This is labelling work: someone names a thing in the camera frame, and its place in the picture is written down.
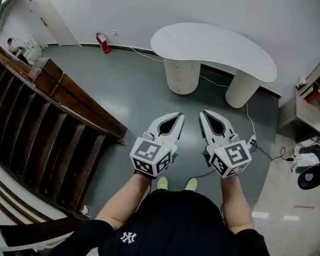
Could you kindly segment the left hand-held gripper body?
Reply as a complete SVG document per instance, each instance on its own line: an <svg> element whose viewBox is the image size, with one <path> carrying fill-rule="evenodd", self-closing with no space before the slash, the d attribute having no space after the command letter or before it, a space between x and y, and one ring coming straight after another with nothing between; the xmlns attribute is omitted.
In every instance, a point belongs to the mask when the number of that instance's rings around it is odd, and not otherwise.
<svg viewBox="0 0 320 256"><path fill-rule="evenodd" d="M167 143L152 133L145 132L137 137L130 152L134 170L146 178L156 179L164 169L173 163L177 146Z"/></svg>

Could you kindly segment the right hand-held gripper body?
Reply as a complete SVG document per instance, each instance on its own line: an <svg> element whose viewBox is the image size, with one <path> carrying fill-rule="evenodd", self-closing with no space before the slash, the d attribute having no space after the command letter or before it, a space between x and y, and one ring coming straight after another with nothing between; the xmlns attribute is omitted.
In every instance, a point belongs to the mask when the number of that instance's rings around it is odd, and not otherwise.
<svg viewBox="0 0 320 256"><path fill-rule="evenodd" d="M237 133L208 145L203 156L208 167L212 166L223 179L244 171L252 161L247 143Z"/></svg>

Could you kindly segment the white curved fluted cabinet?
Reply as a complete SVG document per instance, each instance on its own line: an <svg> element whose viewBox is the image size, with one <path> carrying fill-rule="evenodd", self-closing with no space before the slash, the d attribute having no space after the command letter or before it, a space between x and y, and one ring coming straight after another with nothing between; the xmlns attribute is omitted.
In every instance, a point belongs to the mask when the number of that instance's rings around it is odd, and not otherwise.
<svg viewBox="0 0 320 256"><path fill-rule="evenodd" d="M151 38L151 48L163 59L216 64L235 71L225 99L243 107L263 83L272 83L277 68L271 56L248 38L226 28L205 23L175 23Z"/></svg>

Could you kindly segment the person's right forearm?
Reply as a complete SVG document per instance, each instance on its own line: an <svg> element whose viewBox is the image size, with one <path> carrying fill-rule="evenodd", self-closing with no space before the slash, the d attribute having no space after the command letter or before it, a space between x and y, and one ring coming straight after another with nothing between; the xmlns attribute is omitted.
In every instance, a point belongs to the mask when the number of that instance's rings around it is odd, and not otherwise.
<svg viewBox="0 0 320 256"><path fill-rule="evenodd" d="M234 234L254 229L252 212L243 194L237 175L221 179L223 217L226 227Z"/></svg>

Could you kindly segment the person's left forearm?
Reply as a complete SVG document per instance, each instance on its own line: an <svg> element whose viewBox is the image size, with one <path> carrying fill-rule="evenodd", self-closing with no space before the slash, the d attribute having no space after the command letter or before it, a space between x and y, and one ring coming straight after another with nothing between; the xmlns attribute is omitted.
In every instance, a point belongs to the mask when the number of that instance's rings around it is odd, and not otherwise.
<svg viewBox="0 0 320 256"><path fill-rule="evenodd" d="M113 230L120 229L137 210L150 183L151 179L144 175L134 174L104 205L95 219L107 222Z"/></svg>

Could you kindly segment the person's right pale shoe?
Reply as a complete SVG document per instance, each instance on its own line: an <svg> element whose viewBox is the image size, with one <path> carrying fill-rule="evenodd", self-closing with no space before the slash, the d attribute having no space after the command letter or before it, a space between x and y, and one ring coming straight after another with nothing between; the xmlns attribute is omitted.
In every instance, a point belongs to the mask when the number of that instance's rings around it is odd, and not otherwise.
<svg viewBox="0 0 320 256"><path fill-rule="evenodd" d="M187 191L196 191L198 186L198 181L196 178L191 178L188 180L184 190Z"/></svg>

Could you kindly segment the person's black t-shirt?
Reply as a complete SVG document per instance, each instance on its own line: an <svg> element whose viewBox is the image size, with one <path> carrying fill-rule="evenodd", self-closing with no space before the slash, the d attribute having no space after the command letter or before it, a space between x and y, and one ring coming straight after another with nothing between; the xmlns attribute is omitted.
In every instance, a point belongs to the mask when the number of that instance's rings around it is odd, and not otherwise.
<svg viewBox="0 0 320 256"><path fill-rule="evenodd" d="M48 256L270 256L254 229L234 234L218 207L193 191L157 190L119 230L85 221Z"/></svg>

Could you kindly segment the grey shelf unit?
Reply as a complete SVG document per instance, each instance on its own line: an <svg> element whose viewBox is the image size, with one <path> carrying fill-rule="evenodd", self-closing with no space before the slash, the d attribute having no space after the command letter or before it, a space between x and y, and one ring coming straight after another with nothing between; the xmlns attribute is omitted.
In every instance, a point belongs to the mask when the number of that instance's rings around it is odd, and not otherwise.
<svg viewBox="0 0 320 256"><path fill-rule="evenodd" d="M320 136L320 94L310 103L305 98L320 88L320 63L306 78L307 84L279 108L277 132L292 132L297 143Z"/></svg>

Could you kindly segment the black chair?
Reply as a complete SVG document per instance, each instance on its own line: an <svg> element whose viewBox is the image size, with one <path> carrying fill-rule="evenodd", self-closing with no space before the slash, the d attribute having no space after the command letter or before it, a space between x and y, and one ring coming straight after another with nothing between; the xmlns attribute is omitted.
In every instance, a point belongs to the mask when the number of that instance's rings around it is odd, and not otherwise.
<svg viewBox="0 0 320 256"><path fill-rule="evenodd" d="M320 160L316 156L301 159L295 168L298 186L302 190L320 187Z"/></svg>

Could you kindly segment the red fire extinguisher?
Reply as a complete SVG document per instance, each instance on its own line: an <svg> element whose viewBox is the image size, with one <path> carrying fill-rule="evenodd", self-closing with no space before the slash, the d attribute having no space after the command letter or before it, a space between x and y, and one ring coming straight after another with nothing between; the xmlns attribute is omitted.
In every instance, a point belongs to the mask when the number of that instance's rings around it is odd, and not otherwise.
<svg viewBox="0 0 320 256"><path fill-rule="evenodd" d="M101 32L97 32L95 37L103 52L108 54L110 52L110 47L107 43L106 37Z"/></svg>

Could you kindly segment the white door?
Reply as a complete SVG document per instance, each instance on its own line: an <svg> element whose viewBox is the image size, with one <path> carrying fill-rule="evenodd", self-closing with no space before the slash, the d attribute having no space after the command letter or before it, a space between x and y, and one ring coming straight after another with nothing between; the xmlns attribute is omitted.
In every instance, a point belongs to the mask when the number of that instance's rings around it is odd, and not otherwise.
<svg viewBox="0 0 320 256"><path fill-rule="evenodd" d="M50 0L27 1L58 45L71 46L79 44Z"/></svg>

